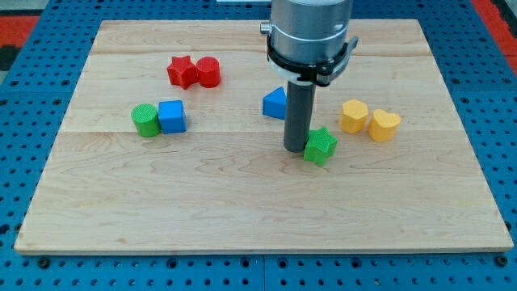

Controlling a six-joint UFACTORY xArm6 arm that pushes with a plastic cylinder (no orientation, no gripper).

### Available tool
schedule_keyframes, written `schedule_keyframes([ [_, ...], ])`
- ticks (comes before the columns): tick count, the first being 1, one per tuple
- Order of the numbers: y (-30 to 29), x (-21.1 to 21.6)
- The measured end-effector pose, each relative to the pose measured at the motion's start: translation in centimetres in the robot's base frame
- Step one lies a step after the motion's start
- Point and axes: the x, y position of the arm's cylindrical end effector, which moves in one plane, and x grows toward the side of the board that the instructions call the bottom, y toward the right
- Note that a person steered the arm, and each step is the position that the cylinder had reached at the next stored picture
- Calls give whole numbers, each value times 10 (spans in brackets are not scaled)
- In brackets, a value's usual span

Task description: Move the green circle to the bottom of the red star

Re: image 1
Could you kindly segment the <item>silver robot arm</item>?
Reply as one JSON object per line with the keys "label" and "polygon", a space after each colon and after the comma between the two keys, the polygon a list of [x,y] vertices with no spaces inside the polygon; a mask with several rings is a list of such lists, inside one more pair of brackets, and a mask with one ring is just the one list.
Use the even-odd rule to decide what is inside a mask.
{"label": "silver robot arm", "polygon": [[272,70],[297,85],[329,86],[358,44],[347,39],[352,8],[352,0],[272,0],[260,23]]}

